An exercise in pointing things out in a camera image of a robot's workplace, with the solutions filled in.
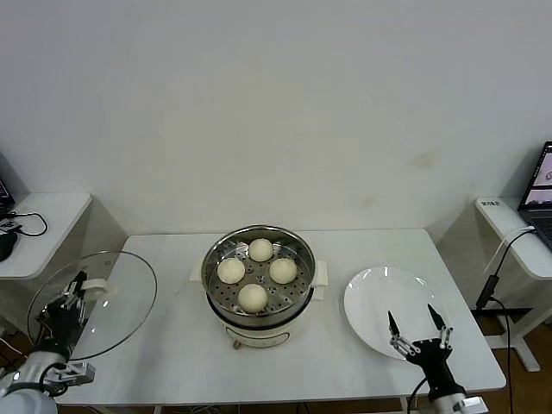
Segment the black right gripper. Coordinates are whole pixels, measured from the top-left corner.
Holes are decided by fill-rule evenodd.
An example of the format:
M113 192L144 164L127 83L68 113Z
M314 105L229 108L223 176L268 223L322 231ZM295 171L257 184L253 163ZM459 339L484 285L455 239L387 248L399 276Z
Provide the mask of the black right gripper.
M423 370L431 391L454 391L457 389L454 376L451 373L447 359L452 353L449 343L452 327L449 327L443 317L428 304L431 319L440 334L439 339L415 341L413 344L400 335L398 325L390 311L387 312L391 346L407 360Z

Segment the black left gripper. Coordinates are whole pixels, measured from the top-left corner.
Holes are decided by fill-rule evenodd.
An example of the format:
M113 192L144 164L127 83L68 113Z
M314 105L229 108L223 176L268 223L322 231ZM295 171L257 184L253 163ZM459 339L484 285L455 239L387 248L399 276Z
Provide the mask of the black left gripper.
M51 336L59 344L76 345L86 323L84 282L88 279L85 271L80 271L76 281L70 282L41 311L43 323Z

